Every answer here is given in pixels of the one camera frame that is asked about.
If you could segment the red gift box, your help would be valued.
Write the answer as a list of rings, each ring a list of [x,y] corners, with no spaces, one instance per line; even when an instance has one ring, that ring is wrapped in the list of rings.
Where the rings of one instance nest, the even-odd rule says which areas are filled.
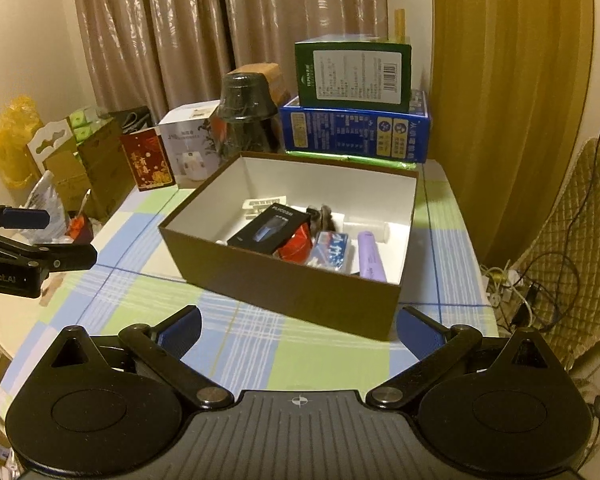
[[[120,141],[140,192],[175,184],[174,173],[157,128],[124,134]]]

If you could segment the brown paper bag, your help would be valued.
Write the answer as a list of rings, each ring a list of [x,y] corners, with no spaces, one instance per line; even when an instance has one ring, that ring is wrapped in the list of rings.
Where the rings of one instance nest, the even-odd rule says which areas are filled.
[[[107,119],[79,142],[65,117],[36,130],[27,148],[38,170],[52,174],[65,211],[83,209],[89,217],[105,222],[134,186],[121,138],[120,125]]]

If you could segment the yellow plastic bag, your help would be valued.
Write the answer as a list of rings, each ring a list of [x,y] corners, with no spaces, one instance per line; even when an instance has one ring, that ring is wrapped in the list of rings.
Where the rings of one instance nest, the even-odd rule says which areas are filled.
[[[43,127],[34,99],[16,96],[0,115],[0,177],[6,188],[23,190],[40,174],[28,143]]]

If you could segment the brown velvet scrunchie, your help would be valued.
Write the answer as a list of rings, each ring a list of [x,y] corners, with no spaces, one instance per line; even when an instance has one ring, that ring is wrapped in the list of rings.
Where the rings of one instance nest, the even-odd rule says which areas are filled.
[[[313,238],[321,232],[336,232],[336,224],[332,218],[332,210],[323,205],[320,208],[308,207],[306,213],[309,215],[309,229]]]

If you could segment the golden curtain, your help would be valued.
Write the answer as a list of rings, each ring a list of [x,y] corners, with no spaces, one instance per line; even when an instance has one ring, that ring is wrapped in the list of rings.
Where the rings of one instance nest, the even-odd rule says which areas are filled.
[[[550,214],[593,40],[594,0],[434,0],[429,153],[481,263],[517,259]]]

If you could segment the checkered tablecloth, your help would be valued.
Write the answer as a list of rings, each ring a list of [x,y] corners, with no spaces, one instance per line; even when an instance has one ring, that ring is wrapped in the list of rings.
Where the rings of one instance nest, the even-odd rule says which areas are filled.
[[[110,335],[154,324],[188,304],[201,310],[201,337],[186,362],[227,389],[370,390],[412,365],[396,342],[379,342],[284,318],[186,284],[158,226],[185,194],[132,192],[94,241],[85,272],[55,274],[40,299],[0,295],[0,348],[10,365],[0,381],[0,414],[59,331],[79,325]],[[498,331],[478,262],[440,164],[419,168],[414,229],[400,300],[444,325]]]

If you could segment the black shaver box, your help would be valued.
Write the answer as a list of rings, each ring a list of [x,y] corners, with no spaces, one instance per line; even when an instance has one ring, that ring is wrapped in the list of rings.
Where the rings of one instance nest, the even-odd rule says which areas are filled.
[[[273,255],[309,220],[307,212],[274,203],[230,237],[227,245]]]

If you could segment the red snack packet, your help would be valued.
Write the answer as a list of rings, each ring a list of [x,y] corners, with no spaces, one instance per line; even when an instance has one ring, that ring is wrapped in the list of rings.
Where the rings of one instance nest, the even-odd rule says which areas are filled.
[[[310,229],[306,224],[302,224],[294,235],[276,250],[276,254],[284,261],[305,264],[312,247]]]

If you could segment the purple lotion tube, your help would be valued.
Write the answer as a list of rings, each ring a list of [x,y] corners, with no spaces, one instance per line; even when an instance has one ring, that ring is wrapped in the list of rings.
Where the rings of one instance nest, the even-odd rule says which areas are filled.
[[[358,234],[358,268],[361,278],[381,283],[387,281],[376,238],[370,231]]]

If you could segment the brown cardboard box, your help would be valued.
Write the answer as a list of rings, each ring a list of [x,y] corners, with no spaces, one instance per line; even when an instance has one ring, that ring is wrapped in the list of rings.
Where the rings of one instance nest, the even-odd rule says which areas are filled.
[[[412,232],[418,174],[290,155],[234,157],[160,223],[181,277],[275,313],[375,340],[390,337]],[[311,268],[227,246],[248,198],[285,196],[292,206],[388,224],[380,243],[386,281]]]

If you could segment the white plastic comb holder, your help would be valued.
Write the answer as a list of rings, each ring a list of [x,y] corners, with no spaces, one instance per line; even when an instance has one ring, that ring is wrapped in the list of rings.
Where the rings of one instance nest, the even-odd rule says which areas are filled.
[[[273,197],[250,198],[242,203],[242,213],[246,220],[257,218],[259,214],[267,210],[269,206],[274,204],[286,205],[287,196],[279,195]]]

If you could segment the green packet under box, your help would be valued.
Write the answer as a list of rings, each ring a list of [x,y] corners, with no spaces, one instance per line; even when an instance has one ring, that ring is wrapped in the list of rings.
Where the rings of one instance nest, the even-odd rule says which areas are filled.
[[[375,166],[388,169],[416,170],[418,167],[416,162],[400,162],[400,160],[391,160],[358,155],[339,155],[302,151],[286,151],[285,154],[306,159],[324,160],[324,162],[352,162],[352,164]]]

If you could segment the stacked black bowls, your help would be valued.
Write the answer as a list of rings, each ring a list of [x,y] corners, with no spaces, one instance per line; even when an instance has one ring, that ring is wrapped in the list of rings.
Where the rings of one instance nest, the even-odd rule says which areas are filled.
[[[229,160],[241,152],[277,153],[280,149],[274,127],[277,112],[262,73],[226,74],[219,106],[214,112],[214,118],[222,126],[216,140],[220,159]]]

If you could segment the quilted chair cushion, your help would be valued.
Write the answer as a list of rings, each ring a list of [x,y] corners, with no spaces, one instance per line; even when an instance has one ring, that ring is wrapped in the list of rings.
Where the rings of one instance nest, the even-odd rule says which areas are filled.
[[[525,289],[536,289],[532,327],[565,368],[600,342],[600,141],[588,140],[562,194],[516,262]]]

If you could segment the blue tissue pack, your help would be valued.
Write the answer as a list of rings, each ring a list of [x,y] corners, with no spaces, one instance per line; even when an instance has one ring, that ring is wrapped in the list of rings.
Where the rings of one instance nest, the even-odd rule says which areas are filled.
[[[350,236],[347,233],[319,232],[309,257],[306,259],[306,265],[347,274],[351,269],[351,247]]]

